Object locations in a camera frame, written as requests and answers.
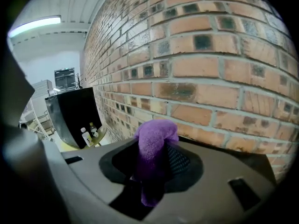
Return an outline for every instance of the brick wall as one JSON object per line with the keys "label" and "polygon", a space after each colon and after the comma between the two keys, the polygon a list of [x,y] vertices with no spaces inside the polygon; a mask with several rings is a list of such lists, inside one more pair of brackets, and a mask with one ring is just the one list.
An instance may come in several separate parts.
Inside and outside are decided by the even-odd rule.
{"label": "brick wall", "polygon": [[298,145],[297,59],[265,0],[106,0],[85,75],[112,141],[171,119],[179,135],[267,154],[279,179]]}

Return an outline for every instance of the black mesh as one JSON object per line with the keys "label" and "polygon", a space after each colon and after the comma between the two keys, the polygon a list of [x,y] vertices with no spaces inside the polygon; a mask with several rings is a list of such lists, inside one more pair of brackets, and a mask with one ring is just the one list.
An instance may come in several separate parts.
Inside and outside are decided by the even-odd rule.
{"label": "black mesh", "polygon": [[172,177],[185,172],[188,169],[190,160],[178,150],[166,145],[170,175]]}

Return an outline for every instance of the floor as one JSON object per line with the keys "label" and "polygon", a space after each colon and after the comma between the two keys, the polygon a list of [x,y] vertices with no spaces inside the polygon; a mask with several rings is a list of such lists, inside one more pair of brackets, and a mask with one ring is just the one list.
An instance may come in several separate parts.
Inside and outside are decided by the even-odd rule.
{"label": "floor", "polygon": [[[50,138],[52,138],[55,142],[55,144],[57,145],[58,149],[60,152],[67,152],[67,151],[71,151],[72,148],[70,147],[70,149],[66,149],[66,145],[65,143],[61,140],[61,138],[59,137],[58,133],[55,131],[53,135],[50,135]],[[107,145],[107,144],[110,144],[110,140],[107,136],[107,133],[106,135],[104,136],[104,138],[100,141],[100,144],[101,145]]]}

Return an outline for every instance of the gray plastic surface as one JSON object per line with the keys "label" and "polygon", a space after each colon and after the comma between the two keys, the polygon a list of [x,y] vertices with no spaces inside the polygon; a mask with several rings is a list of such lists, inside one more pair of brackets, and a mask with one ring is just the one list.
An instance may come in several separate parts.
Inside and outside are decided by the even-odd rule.
{"label": "gray plastic surface", "polygon": [[[131,140],[62,154],[53,143],[44,142],[53,177],[74,223],[138,223],[108,206],[122,192],[123,185],[110,182],[99,168],[104,154]],[[274,190],[270,181],[229,154],[185,142],[177,145],[200,156],[203,176],[186,192],[165,194],[145,217],[145,223],[231,223],[241,219],[256,206],[246,212],[242,209],[228,185],[229,180],[238,177],[262,201]],[[83,160],[70,165],[64,161],[75,156]]]}
{"label": "gray plastic surface", "polygon": [[[84,182],[82,182],[82,180],[79,180],[77,178],[76,174],[66,164],[62,154],[59,152],[56,145],[50,141],[44,141],[43,143],[53,178],[61,193],[62,198],[64,199],[72,223],[140,223],[139,221],[129,218],[109,207],[106,203],[104,203],[104,201],[94,195],[94,193],[92,193],[90,189],[88,189],[88,187],[84,184]],[[121,145],[121,142],[120,144],[115,143],[111,145],[110,148],[113,148],[113,146],[116,147],[117,145]],[[97,151],[97,149],[109,146],[110,145],[95,147],[90,150]],[[68,153],[75,154],[76,152],[81,151],[85,150],[73,151]],[[112,190],[113,192],[110,193],[110,195],[117,196],[117,190],[115,188],[112,188]]]}

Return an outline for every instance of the white bottle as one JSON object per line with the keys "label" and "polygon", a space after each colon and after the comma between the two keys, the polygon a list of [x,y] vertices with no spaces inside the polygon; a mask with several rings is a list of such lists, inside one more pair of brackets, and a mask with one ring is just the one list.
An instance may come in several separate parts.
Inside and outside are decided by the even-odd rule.
{"label": "white bottle", "polygon": [[82,132],[82,137],[85,141],[85,143],[87,144],[88,147],[93,145],[93,140],[90,137],[90,134],[86,131],[85,128],[81,128],[81,132]]}

